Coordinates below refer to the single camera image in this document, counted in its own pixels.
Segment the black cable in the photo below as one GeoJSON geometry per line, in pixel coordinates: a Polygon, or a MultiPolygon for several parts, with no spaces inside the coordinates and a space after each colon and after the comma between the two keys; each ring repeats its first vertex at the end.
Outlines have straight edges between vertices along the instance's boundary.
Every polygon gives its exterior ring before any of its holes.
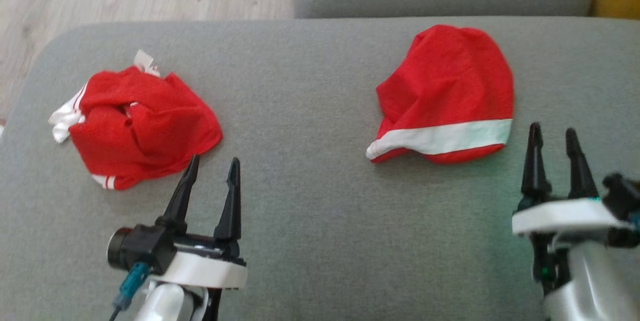
{"type": "Polygon", "coordinates": [[[222,290],[219,288],[208,289],[209,304],[206,307],[203,321],[218,321],[218,308],[220,307],[220,299],[222,298],[222,290]]]}
{"type": "Polygon", "coordinates": [[[116,317],[118,317],[118,314],[121,311],[121,307],[116,306],[116,309],[113,310],[113,313],[111,314],[111,317],[109,318],[109,321],[115,321],[116,317]]]}

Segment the white stripe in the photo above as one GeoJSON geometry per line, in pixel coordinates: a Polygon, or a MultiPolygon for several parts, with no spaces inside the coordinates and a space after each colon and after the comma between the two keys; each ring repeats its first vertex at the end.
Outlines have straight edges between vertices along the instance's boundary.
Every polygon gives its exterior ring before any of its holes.
{"type": "Polygon", "coordinates": [[[91,175],[91,177],[95,180],[95,182],[100,184],[103,189],[105,188],[105,181],[107,181],[107,176],[91,175]]]}
{"type": "Polygon", "coordinates": [[[53,125],[53,139],[57,143],[62,143],[69,137],[69,128],[75,124],[85,122],[85,116],[80,112],[80,100],[85,96],[87,84],[76,92],[75,95],[64,103],[60,108],[51,114],[48,123],[53,125]]]}
{"type": "Polygon", "coordinates": [[[84,84],[84,86],[80,90],[80,95],[78,95],[78,99],[73,102],[73,104],[75,105],[76,111],[80,111],[80,102],[82,101],[82,98],[84,98],[85,94],[87,93],[87,85],[88,84],[89,84],[89,82],[84,84]]]}
{"type": "Polygon", "coordinates": [[[394,129],[382,135],[366,149],[370,160],[391,150],[407,148],[423,155],[439,155],[505,144],[512,119],[484,120],[414,129],[394,129]]]}
{"type": "Polygon", "coordinates": [[[116,182],[116,177],[115,176],[109,176],[109,179],[107,181],[107,189],[108,190],[113,190],[115,182],[116,182]]]}

